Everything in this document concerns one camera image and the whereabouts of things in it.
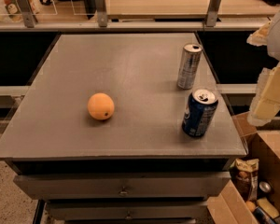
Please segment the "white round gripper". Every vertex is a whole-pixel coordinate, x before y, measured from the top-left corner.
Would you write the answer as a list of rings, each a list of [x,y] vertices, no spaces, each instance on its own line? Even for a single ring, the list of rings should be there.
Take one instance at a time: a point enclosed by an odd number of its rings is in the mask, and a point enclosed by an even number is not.
[[[251,34],[246,42],[266,46],[268,54],[280,61],[280,10],[271,21]],[[253,126],[269,123],[280,111],[280,62],[273,69],[263,68],[259,74],[256,95],[249,108],[247,121]]]

